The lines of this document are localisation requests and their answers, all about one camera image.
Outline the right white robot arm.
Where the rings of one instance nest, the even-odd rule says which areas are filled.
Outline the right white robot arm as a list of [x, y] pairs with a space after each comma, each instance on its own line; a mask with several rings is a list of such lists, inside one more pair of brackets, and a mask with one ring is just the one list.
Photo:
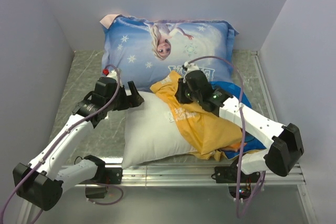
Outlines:
[[200, 70], [178, 79], [175, 94], [179, 103], [196, 102], [204, 111], [228, 120], [259, 140], [265, 150], [245, 154], [231, 169], [232, 178], [243, 182], [249, 174], [269, 170], [286, 177], [304, 153], [299, 128], [283, 125], [245, 106], [222, 88], [214, 89]]

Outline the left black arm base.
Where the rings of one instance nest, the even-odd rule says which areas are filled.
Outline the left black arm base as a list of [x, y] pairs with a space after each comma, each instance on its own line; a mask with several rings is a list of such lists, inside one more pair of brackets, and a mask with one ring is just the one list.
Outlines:
[[80, 184], [85, 187], [86, 200], [101, 206], [114, 205], [124, 196], [119, 186], [122, 181], [121, 167], [108, 167], [99, 176], [86, 180]]

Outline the white pillow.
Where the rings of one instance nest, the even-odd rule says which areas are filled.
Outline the white pillow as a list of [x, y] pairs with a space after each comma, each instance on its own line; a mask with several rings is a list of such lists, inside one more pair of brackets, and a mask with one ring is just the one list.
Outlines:
[[180, 134], [169, 106], [153, 93], [139, 94], [144, 102], [125, 116], [122, 168], [196, 152]]

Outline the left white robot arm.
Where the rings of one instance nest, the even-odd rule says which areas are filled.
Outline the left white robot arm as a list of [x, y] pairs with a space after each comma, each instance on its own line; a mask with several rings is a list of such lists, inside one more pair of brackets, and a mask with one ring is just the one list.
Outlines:
[[82, 101], [78, 102], [67, 123], [48, 146], [27, 165], [19, 163], [13, 170], [16, 194], [49, 211], [63, 193], [87, 180], [108, 181], [106, 163], [93, 155], [78, 164], [62, 169], [77, 145], [93, 131], [110, 111], [136, 108], [144, 102], [134, 82], [120, 86], [117, 78], [101, 77]]

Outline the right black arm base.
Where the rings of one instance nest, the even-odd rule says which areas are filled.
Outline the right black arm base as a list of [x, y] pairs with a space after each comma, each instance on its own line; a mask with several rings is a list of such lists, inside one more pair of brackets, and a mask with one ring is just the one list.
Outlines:
[[240, 182], [237, 183], [237, 166], [216, 166], [214, 167], [214, 173], [211, 178], [216, 181], [217, 184], [233, 184], [228, 186], [229, 194], [236, 200], [236, 188], [239, 186], [238, 199], [240, 201], [247, 200], [251, 196], [251, 182], [252, 176], [240, 173]]

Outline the yellow Mickey Mouse pillowcase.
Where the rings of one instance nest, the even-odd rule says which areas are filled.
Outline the yellow Mickey Mouse pillowcase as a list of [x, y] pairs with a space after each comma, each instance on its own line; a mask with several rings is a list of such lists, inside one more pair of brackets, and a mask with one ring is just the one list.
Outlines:
[[216, 161], [237, 157], [242, 140], [241, 128], [204, 111], [196, 102], [180, 104], [175, 97], [179, 78], [177, 72], [171, 71], [166, 78], [151, 85], [150, 90], [169, 106], [169, 118], [195, 148], [191, 154], [199, 159], [213, 158]]

